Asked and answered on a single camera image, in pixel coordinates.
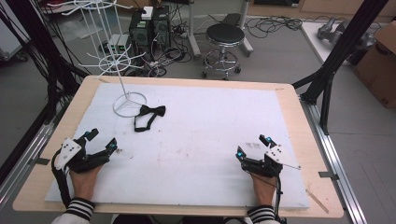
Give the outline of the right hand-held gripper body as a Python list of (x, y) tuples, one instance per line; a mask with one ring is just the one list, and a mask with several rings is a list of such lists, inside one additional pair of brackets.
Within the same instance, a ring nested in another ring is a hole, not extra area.
[(241, 150), (241, 168), (248, 173), (265, 177), (279, 177), (284, 165), (297, 170), (301, 169), (297, 160), (282, 146), (268, 147), (264, 150), (261, 160), (251, 159), (244, 150)]

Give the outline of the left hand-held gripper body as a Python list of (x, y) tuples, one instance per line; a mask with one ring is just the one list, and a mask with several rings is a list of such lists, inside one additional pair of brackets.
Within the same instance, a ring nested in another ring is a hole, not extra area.
[(80, 174), (109, 162), (110, 150), (108, 148), (94, 154), (87, 154), (85, 144), (85, 139), (72, 140), (65, 138), (59, 150), (59, 158), (56, 161), (55, 169), (62, 170), (68, 167)]

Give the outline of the white wire display rack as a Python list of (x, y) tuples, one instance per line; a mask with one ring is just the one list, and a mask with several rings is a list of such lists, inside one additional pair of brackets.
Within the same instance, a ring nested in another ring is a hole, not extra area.
[(95, 53), (89, 54), (96, 60), (96, 64), (83, 64), (83, 67), (97, 67), (101, 73), (96, 77), (99, 79), (104, 75), (117, 75), (120, 80), (122, 93), (112, 103), (113, 112), (122, 118), (133, 118), (140, 112), (142, 105), (148, 100), (143, 93), (137, 91), (127, 91), (121, 73), (133, 65), (135, 59), (140, 59), (144, 53), (137, 56), (130, 56), (128, 51), (132, 48), (131, 44), (120, 44), (119, 40), (113, 41), (113, 33), (106, 14), (107, 9), (113, 9), (118, 13), (118, 8), (130, 9), (132, 6), (123, 6), (117, 0), (64, 0), (62, 3), (47, 3), (50, 9), (54, 7), (71, 6), (64, 16), (69, 16), (75, 11), (79, 11), (88, 29), (89, 37), (93, 44)]

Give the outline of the person's right hand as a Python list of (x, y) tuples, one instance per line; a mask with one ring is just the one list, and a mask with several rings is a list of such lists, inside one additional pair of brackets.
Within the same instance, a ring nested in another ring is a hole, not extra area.
[(258, 205), (271, 205), (276, 190), (276, 178), (255, 174), (251, 178)]

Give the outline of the person's left hand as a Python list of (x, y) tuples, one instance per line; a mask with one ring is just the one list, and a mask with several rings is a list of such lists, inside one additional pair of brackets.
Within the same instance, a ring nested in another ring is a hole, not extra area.
[(102, 167), (98, 166), (86, 173), (70, 172), (75, 197), (88, 201), (92, 199), (97, 176), (101, 169)]

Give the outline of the striped right sleeve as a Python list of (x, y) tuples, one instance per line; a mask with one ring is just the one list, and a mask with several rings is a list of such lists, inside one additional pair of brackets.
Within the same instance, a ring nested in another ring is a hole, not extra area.
[(272, 205), (258, 205), (247, 211), (247, 215), (253, 224), (280, 224), (276, 220)]

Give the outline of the striped sleeve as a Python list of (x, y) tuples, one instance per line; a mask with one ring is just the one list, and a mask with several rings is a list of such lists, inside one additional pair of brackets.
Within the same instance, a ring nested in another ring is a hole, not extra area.
[(91, 224), (95, 204), (82, 198), (74, 198), (66, 210), (50, 224)]
[(280, 224), (276, 220), (272, 205), (258, 205), (247, 211), (247, 215), (253, 224)]

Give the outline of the white foam mat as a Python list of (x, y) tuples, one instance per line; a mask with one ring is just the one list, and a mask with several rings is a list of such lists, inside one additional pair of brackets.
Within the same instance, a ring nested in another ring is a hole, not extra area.
[(266, 149), (261, 134), (293, 152), (280, 107), (283, 89), (237, 89), (129, 85), (143, 93), (149, 107), (165, 106), (163, 116), (122, 118), (112, 110), (119, 84), (99, 85), (74, 132), (99, 134), (87, 151), (102, 150), (112, 139), (116, 151), (101, 170), (98, 203), (252, 206), (251, 178), (235, 157), (241, 147), (260, 160)]

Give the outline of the striped left sleeve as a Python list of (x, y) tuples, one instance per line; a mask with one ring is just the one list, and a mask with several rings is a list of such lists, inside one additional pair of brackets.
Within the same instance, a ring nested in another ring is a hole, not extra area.
[(50, 224), (91, 224), (95, 204), (82, 198), (74, 198), (66, 210)]

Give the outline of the wooden stick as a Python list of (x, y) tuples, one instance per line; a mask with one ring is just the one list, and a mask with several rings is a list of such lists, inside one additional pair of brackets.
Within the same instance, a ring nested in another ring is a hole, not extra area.
[(329, 209), (324, 205), (324, 203), (314, 194), (312, 193), (309, 189), (305, 190), (307, 195), (311, 197), (311, 199), (326, 213), (329, 214)]

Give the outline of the black round stool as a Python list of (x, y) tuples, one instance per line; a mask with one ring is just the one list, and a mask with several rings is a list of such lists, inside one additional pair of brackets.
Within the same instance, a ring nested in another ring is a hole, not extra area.
[(206, 39), (217, 45), (219, 48), (210, 50), (204, 57), (204, 71), (202, 78), (207, 77), (207, 70), (220, 71), (225, 74), (223, 80), (229, 79), (229, 72), (241, 72), (241, 65), (235, 54), (228, 51), (228, 48), (240, 46), (244, 39), (244, 32), (237, 26), (229, 23), (217, 23), (209, 26), (205, 32)]

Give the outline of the black computer tower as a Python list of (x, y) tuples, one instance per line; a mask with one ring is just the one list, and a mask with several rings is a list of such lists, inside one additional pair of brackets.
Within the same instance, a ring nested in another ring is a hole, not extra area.
[(169, 6), (155, 7), (149, 20), (142, 18), (146, 9), (133, 13), (129, 25), (134, 54), (145, 52), (145, 57), (153, 61), (153, 54), (158, 49), (163, 51), (171, 47)]

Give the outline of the cardboard box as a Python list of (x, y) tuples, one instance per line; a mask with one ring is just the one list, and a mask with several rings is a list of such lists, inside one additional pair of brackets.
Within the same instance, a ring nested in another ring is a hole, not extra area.
[(375, 33), (376, 43), (354, 74), (385, 108), (396, 108), (396, 21)]

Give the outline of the black metal frame post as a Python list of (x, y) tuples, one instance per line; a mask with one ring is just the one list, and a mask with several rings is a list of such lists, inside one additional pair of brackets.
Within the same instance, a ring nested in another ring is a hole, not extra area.
[(308, 89), (301, 94), (301, 98), (309, 105), (315, 105), (318, 97), (322, 96), (322, 105), (319, 114), (319, 127), (328, 135), (328, 117), (332, 95), (332, 81), (347, 55), (352, 51), (358, 40), (375, 21), (381, 10), (389, 0), (363, 0), (350, 24), (333, 47), (322, 66), (312, 75), (304, 77), (292, 84), (298, 89), (309, 84)]

